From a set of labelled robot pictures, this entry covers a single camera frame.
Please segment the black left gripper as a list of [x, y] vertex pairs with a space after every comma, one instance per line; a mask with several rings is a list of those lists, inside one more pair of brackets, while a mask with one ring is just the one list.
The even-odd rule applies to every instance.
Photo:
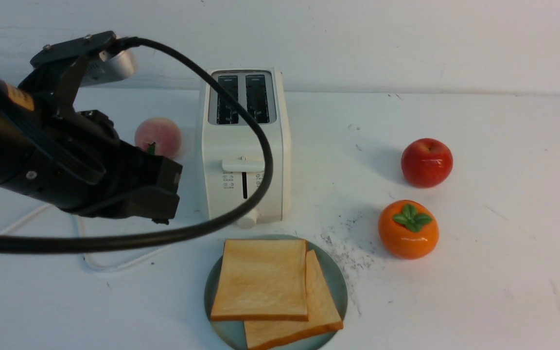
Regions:
[[111, 119], [97, 109], [77, 112], [75, 117], [80, 126], [69, 131], [62, 146], [80, 151], [83, 162], [98, 164], [105, 173], [97, 184], [84, 184], [77, 191], [82, 196], [80, 204], [65, 212], [89, 218], [140, 217], [168, 224], [180, 202], [176, 192], [182, 164], [153, 155], [153, 148], [146, 152], [121, 140]]

